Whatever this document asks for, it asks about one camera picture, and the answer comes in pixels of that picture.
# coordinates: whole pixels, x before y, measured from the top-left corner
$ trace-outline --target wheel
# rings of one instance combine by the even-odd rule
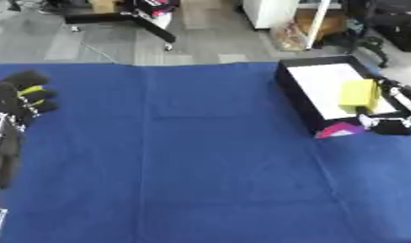
[[[163,49],[165,51],[171,51],[173,49],[173,45],[167,43],[167,44],[165,44]]]
[[[76,32],[81,32],[81,29],[79,27],[73,26],[73,27],[70,27],[70,31],[76,33]]]

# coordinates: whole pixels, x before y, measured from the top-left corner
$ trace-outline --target white paper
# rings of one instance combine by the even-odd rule
[[[349,64],[310,65],[289,67],[296,82],[319,110],[325,120],[355,117],[339,105],[339,95],[344,82],[360,81],[364,77]],[[375,114],[392,113],[397,110],[380,97]]]

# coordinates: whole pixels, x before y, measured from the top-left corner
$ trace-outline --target black stand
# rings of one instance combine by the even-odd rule
[[[74,24],[91,24],[101,22],[122,22],[132,21],[138,26],[158,36],[165,41],[164,49],[169,51],[173,49],[173,43],[176,41],[176,36],[164,28],[161,28],[148,20],[147,13],[141,11],[133,4],[134,1],[126,0],[121,6],[126,11],[110,12],[110,13],[91,13],[66,15],[65,22],[70,25]],[[80,31],[77,27],[72,28],[72,31]]]

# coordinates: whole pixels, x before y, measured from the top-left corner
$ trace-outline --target white cabinet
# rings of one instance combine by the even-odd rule
[[[243,8],[255,28],[284,25],[296,12],[299,0],[243,0]]]

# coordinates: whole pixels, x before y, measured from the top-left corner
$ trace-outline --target chair leg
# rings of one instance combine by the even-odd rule
[[[373,53],[375,53],[377,56],[379,56],[382,59],[381,63],[379,64],[380,68],[387,68],[388,67],[388,65],[387,65],[388,56],[383,52],[383,49],[381,47],[379,47],[377,45],[372,45],[372,44],[367,43],[367,42],[359,43],[359,47],[366,48],[366,49],[372,51]]]

